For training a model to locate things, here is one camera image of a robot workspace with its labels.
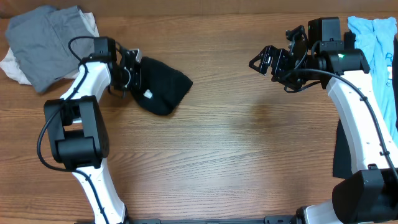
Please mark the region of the black polo shirt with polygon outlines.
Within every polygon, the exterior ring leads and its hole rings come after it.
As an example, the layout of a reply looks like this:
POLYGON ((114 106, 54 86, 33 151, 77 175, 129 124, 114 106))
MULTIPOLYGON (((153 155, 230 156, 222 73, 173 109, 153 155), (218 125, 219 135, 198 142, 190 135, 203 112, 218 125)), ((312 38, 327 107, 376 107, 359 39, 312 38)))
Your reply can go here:
POLYGON ((167 116, 193 85, 182 72, 153 58, 141 59, 141 89, 131 90, 137 104, 151 113, 167 116))

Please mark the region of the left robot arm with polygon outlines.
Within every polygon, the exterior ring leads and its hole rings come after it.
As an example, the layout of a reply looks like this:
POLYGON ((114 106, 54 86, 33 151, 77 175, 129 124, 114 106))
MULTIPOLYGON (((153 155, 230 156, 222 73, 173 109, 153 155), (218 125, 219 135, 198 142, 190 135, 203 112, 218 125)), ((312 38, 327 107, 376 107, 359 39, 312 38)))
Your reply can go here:
POLYGON ((108 168, 109 137, 99 101, 112 88, 123 93, 141 85, 139 49, 126 49, 108 37, 93 38, 94 51, 78 57, 78 76, 57 100, 44 104, 45 124, 37 140, 37 155, 48 135, 53 159, 80 183, 94 213, 94 223, 129 223, 108 168))

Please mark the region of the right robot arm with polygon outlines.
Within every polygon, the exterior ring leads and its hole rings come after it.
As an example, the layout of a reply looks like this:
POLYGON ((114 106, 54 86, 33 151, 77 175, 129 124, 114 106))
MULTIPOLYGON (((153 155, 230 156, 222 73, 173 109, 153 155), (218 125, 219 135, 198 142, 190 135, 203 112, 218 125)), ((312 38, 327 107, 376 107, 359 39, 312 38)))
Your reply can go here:
POLYGON ((249 66, 270 73, 288 93, 316 84, 334 102, 349 146, 351 176, 331 199, 266 223, 380 223, 397 219, 397 147, 377 105, 362 50, 345 44, 337 17, 321 17, 285 33, 289 46, 264 47, 249 66))

